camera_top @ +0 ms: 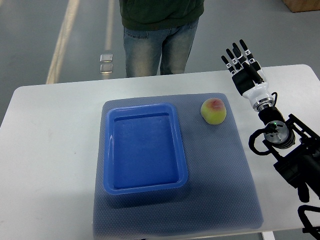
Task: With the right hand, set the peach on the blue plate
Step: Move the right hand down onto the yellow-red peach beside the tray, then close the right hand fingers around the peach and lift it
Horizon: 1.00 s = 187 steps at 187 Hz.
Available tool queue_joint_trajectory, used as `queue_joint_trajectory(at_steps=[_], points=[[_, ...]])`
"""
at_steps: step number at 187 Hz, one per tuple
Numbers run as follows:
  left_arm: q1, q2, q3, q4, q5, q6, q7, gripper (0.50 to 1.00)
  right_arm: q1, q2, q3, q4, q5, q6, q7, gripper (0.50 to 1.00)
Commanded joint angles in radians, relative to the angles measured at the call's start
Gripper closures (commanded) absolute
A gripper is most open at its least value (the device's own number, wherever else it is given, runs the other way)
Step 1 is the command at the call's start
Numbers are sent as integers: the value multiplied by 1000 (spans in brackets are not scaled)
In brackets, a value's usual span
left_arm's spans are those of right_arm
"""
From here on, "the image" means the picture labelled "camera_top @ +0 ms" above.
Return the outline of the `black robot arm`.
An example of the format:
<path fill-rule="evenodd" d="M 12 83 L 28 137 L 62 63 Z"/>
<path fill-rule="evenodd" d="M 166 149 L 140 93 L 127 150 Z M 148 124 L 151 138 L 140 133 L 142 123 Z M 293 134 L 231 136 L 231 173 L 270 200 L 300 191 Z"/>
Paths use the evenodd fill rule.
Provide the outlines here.
<path fill-rule="evenodd" d="M 320 137 L 293 114 L 284 119 L 276 108 L 277 97 L 273 92 L 270 99 L 259 101 L 258 117 L 264 128 L 249 137 L 248 145 L 256 155 L 275 157 L 275 170 L 297 189 L 303 203 L 297 210 L 303 233 L 318 240 L 320 228 L 312 225 L 306 213 L 320 211 L 319 207 L 308 205 L 310 190 L 320 194 Z"/>

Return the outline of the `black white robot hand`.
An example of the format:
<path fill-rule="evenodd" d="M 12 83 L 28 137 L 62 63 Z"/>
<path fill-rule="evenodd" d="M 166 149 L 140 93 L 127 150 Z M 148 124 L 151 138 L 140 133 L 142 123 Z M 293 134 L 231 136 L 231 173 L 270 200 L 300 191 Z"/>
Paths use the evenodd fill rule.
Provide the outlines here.
<path fill-rule="evenodd" d="M 260 112 L 276 103 L 276 94 L 269 92 L 266 75 L 243 39 L 225 50 L 227 56 L 221 56 L 231 74 L 238 93 L 247 99 L 253 110 Z"/>

